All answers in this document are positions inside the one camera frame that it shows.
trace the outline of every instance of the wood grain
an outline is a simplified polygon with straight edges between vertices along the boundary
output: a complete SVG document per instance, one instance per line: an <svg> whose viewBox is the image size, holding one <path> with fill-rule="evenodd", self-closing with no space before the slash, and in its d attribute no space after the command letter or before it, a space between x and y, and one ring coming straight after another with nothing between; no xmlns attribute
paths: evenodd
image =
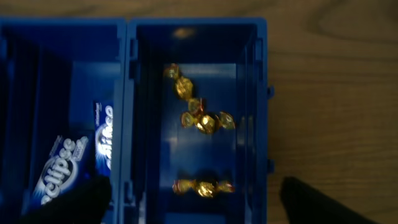
<svg viewBox="0 0 398 224"><path fill-rule="evenodd" d="M7 16L261 16L269 26L269 223L294 175L398 221L398 1L0 0Z"/></svg>

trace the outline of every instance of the blue plastic bin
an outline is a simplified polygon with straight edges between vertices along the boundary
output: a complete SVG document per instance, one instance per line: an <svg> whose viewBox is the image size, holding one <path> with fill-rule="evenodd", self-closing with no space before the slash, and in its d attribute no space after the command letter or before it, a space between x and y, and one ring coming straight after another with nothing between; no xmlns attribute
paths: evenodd
<svg viewBox="0 0 398 224"><path fill-rule="evenodd" d="M183 129L186 102L163 70L177 63L236 130ZM113 223L267 221L264 19L0 19L0 212L13 220L57 135L94 130L94 100L114 100ZM176 179L229 180L233 194L177 196Z"/></svg>
<svg viewBox="0 0 398 224"><path fill-rule="evenodd" d="M122 19L0 20L2 222L27 211L57 135L94 130L93 100L115 100L113 144L120 148L125 36ZM112 203L117 196L115 189Z"/></svg>

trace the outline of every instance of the dark blurry object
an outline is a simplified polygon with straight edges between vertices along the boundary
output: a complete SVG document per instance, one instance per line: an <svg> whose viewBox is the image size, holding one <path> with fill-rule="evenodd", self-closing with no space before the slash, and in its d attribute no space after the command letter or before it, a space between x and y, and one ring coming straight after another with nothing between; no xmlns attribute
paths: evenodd
<svg viewBox="0 0 398 224"><path fill-rule="evenodd" d="M280 198L290 224L374 223L295 177L285 178Z"/></svg>
<svg viewBox="0 0 398 224"><path fill-rule="evenodd" d="M99 176L32 211L17 223L100 224L110 200L109 178Z"/></svg>

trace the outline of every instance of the round gold candy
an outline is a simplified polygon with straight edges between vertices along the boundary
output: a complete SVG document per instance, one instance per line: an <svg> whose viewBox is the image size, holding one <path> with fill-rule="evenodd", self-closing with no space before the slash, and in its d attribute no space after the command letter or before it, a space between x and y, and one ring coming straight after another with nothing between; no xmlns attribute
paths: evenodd
<svg viewBox="0 0 398 224"><path fill-rule="evenodd" d="M181 125L184 128L193 126L197 122L198 122L198 118L194 117L191 113L184 112L181 114Z"/></svg>
<svg viewBox="0 0 398 224"><path fill-rule="evenodd" d="M188 100L188 111L194 116L203 114L205 110L204 99L192 98Z"/></svg>
<svg viewBox="0 0 398 224"><path fill-rule="evenodd" d="M219 128L219 122L217 115L206 114L199 119L197 128L204 134L213 134Z"/></svg>
<svg viewBox="0 0 398 224"><path fill-rule="evenodd" d="M217 184L217 191L232 193L235 191L235 188L228 181L221 181Z"/></svg>
<svg viewBox="0 0 398 224"><path fill-rule="evenodd" d="M234 118L229 113L220 112L220 125L225 129L235 129Z"/></svg>
<svg viewBox="0 0 398 224"><path fill-rule="evenodd" d="M174 89L181 100L189 100L193 94L193 84L189 78L180 77L174 83Z"/></svg>
<svg viewBox="0 0 398 224"><path fill-rule="evenodd" d="M169 68L166 68L163 72L163 75L168 78L172 78L174 80L177 80L180 78L180 67L177 64L171 64Z"/></svg>
<svg viewBox="0 0 398 224"><path fill-rule="evenodd" d="M182 195L189 191L193 187L191 180L176 180L173 184L173 191L176 194Z"/></svg>
<svg viewBox="0 0 398 224"><path fill-rule="evenodd" d="M212 198L217 194L217 189L212 183L199 182L195 186L195 191L201 197Z"/></svg>

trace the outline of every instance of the candy wrapper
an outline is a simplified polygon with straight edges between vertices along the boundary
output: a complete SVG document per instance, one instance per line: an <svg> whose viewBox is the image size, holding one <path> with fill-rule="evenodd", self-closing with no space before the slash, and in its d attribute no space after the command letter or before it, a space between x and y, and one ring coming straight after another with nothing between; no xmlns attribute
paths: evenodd
<svg viewBox="0 0 398 224"><path fill-rule="evenodd" d="M113 103L95 102L95 167L97 173L111 174Z"/></svg>
<svg viewBox="0 0 398 224"><path fill-rule="evenodd" d="M84 181L90 174L91 150L92 135L58 136L33 191L30 207L38 208Z"/></svg>

